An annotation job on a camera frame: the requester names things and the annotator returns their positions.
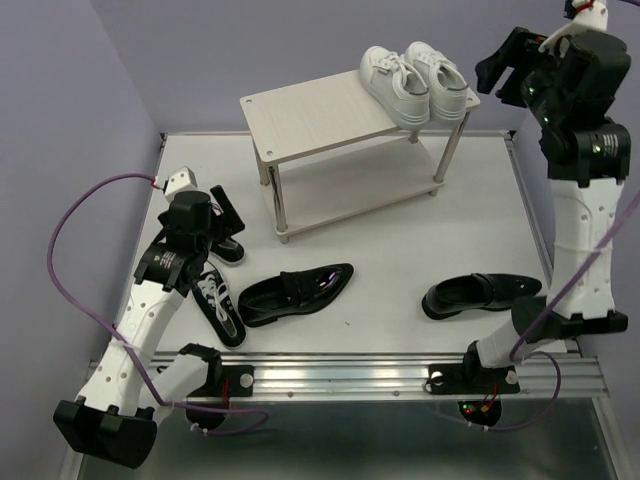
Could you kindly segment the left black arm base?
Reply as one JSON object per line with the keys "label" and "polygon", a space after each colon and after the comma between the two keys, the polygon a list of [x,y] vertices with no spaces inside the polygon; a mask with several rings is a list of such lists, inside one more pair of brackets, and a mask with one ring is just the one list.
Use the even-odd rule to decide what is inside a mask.
{"label": "left black arm base", "polygon": [[[224,366],[216,380],[208,382],[192,392],[188,400],[193,403],[196,398],[213,398],[211,407],[229,409],[231,398],[248,398],[253,394],[254,367],[250,365]],[[229,414],[208,414],[187,410],[187,421],[196,428],[207,431],[218,431]]]}

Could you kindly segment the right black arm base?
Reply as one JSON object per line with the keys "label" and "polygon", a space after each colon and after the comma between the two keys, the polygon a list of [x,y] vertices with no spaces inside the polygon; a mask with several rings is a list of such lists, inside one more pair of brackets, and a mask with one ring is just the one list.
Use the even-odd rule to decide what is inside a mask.
{"label": "right black arm base", "polygon": [[471,425],[495,427],[502,415],[501,395],[520,392],[514,367],[485,369],[440,364],[429,369],[423,389],[435,396],[458,396],[462,419]]}

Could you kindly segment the white sneaker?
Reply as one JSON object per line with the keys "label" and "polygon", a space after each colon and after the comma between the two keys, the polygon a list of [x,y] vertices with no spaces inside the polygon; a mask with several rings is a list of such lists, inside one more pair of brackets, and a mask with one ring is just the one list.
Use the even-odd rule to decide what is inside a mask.
{"label": "white sneaker", "polygon": [[369,47],[360,61],[359,78],[401,130],[419,131],[429,121],[429,87],[422,74],[398,53]]}
{"label": "white sneaker", "polygon": [[420,41],[410,44],[404,56],[429,87],[431,119],[449,124],[460,122],[466,114],[468,84],[457,66]]}

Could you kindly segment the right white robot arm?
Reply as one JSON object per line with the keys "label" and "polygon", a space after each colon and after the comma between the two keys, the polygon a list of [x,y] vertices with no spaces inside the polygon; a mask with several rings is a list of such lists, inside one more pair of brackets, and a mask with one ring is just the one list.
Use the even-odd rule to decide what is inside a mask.
{"label": "right white robot arm", "polygon": [[555,212],[552,280],[546,296],[525,297],[511,318],[474,342],[460,366],[463,384],[482,390],[496,368],[513,365],[555,340],[620,333],[628,317],[611,287],[616,210],[629,174],[631,136],[607,112],[625,79],[626,44],[604,32],[564,33],[554,46],[516,27],[475,68],[477,89],[527,108],[541,128]]}

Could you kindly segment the black loafer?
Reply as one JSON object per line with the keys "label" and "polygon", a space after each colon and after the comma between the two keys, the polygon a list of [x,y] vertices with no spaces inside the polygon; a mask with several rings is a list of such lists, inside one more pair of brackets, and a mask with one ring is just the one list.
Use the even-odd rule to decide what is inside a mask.
{"label": "black loafer", "polygon": [[510,310],[525,297],[542,289],[538,279],[505,273],[471,273],[432,286],[421,300],[424,313],[432,320],[444,320],[470,310],[501,312]]}
{"label": "black loafer", "polygon": [[282,271],[241,292],[238,298],[240,317],[247,327],[258,328],[282,317],[317,313],[339,296],[354,271],[349,263]]}

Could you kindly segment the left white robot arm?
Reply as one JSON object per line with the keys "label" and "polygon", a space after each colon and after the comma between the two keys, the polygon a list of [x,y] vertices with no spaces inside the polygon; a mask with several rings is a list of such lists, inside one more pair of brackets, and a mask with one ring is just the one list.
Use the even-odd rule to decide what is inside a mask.
{"label": "left white robot arm", "polygon": [[196,390],[215,392],[222,382],[220,354],[190,343],[176,364],[149,385],[146,373],[161,337],[204,270],[213,244],[245,225],[223,187],[183,191],[159,217],[162,235],[134,272],[121,320],[94,374],[75,399],[58,403],[53,422],[76,452],[140,467],[171,408]]}

